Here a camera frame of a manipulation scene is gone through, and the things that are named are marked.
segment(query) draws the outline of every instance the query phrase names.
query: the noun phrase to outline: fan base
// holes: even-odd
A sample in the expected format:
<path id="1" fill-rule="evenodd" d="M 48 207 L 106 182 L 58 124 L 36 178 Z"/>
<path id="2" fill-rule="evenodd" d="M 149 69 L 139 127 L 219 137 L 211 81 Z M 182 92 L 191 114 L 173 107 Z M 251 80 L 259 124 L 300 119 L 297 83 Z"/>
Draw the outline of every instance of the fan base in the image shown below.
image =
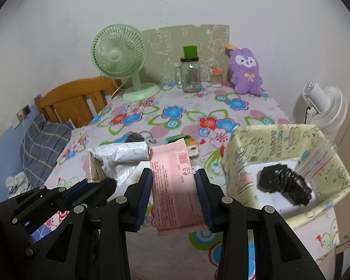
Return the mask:
<path id="1" fill-rule="evenodd" d="M 148 99 L 159 93 L 159 87 L 155 83 L 142 83 L 141 90 L 135 91 L 133 87 L 126 89 L 123 93 L 123 100 L 133 102 Z"/>

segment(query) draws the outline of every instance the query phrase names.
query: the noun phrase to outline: barcode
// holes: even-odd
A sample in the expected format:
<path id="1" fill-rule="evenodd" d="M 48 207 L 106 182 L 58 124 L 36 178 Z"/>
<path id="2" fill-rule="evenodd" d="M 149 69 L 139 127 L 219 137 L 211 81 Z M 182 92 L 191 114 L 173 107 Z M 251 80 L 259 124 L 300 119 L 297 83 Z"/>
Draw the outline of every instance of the barcode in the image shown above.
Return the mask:
<path id="1" fill-rule="evenodd" d="M 179 153 L 178 156 L 180 164 L 188 163 L 187 153 Z"/>

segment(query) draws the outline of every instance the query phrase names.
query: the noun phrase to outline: yellow storage box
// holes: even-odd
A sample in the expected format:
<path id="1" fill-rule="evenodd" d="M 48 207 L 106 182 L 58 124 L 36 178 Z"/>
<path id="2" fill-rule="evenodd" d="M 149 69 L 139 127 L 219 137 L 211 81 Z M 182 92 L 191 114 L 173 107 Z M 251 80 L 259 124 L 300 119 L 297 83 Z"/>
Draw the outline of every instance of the yellow storage box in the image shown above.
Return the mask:
<path id="1" fill-rule="evenodd" d="M 249 174 L 249 165 L 271 161 L 279 163 L 287 159 L 301 162 L 323 138 L 323 133 L 315 125 L 236 127 L 222 160 L 229 195 L 245 206 L 261 209 L 256 185 Z M 312 178 L 311 185 L 319 204 L 286 219 L 292 229 L 324 214 L 350 192 L 350 176 L 336 153 Z"/>

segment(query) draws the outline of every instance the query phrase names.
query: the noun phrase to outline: black trash bag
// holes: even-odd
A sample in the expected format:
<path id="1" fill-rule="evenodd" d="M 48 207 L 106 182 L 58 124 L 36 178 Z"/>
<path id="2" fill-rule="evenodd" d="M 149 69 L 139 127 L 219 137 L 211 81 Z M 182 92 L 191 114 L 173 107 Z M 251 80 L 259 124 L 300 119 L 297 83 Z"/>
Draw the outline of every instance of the black trash bag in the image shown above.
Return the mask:
<path id="1" fill-rule="evenodd" d="M 260 173 L 258 188 L 265 193 L 282 192 L 295 206 L 307 205 L 311 200 L 312 191 L 304 179 L 282 164 L 264 167 Z"/>
<path id="2" fill-rule="evenodd" d="M 138 133 L 131 133 L 125 141 L 125 143 L 131 143 L 131 142 L 144 142 L 145 139 Z"/>

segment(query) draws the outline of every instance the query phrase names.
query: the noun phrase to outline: fan grille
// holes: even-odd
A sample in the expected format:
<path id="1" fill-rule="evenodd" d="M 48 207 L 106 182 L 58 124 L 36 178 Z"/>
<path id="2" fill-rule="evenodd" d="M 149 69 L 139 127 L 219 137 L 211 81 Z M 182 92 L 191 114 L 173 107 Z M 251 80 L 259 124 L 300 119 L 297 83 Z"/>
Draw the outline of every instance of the fan grille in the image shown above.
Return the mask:
<path id="1" fill-rule="evenodd" d="M 119 57 L 113 58 L 112 51 Z M 111 78 L 131 76 L 145 63 L 147 48 L 136 28 L 113 24 L 98 33 L 91 48 L 92 60 L 100 72 Z"/>
<path id="2" fill-rule="evenodd" d="M 324 92 L 331 99 L 331 105 L 324 113 L 315 114 L 310 120 L 310 124 L 316 124 L 323 133 L 330 134 L 337 131 L 344 122 L 347 102 L 337 87 L 326 87 Z"/>

